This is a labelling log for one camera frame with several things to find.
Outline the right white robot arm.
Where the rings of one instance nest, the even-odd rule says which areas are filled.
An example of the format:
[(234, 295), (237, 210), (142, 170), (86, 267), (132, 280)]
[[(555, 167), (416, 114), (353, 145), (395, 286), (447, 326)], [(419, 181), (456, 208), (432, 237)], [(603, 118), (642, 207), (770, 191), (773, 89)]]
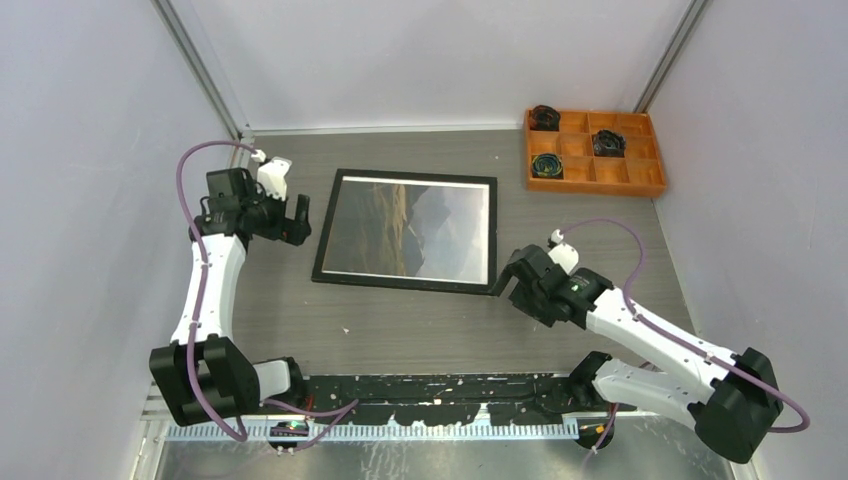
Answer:
[(753, 348), (735, 353), (628, 305), (622, 289), (577, 260), (569, 245), (528, 245), (513, 252), (492, 289), (499, 296), (514, 281), (508, 299), (529, 317), (548, 327), (572, 322), (656, 368), (592, 351), (568, 376), (574, 403), (589, 411), (606, 402), (654, 412), (693, 430), (723, 458), (750, 461), (784, 406), (768, 357)]

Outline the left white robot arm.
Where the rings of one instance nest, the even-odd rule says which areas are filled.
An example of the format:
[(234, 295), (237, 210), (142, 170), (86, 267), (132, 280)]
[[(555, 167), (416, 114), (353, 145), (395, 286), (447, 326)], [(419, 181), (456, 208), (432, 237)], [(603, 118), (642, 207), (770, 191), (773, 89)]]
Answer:
[(300, 246), (309, 237), (310, 199), (297, 197), (287, 217), (291, 163), (275, 158), (251, 173), (245, 168), (207, 174), (208, 193), (189, 227), (192, 273), (186, 303), (171, 340), (152, 350), (149, 368), (179, 426), (251, 415), (261, 401), (284, 414), (307, 398), (305, 380), (291, 357), (253, 363), (232, 333), (237, 281), (255, 237)]

